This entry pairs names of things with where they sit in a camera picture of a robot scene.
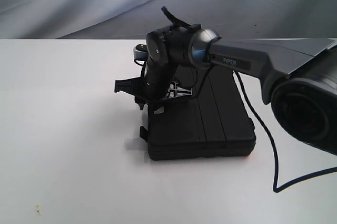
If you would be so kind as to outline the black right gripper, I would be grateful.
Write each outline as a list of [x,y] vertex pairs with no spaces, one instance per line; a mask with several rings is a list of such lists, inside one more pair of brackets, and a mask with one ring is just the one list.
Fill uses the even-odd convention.
[[176,77],[176,63],[170,59],[167,42],[171,28],[166,26],[156,29],[146,36],[148,58],[143,79],[134,77],[115,80],[114,92],[125,92],[130,95],[145,95],[149,100],[173,101],[177,98],[190,98],[192,88],[183,86]]

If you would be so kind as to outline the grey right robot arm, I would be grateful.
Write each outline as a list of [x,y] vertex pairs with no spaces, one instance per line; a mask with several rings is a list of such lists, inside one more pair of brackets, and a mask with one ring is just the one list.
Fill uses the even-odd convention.
[[164,106],[199,98],[206,77],[220,67],[259,80],[264,104],[295,139],[336,154],[336,41],[221,38],[200,24],[162,12],[170,25],[149,32],[134,49],[139,77],[117,80],[115,92]]

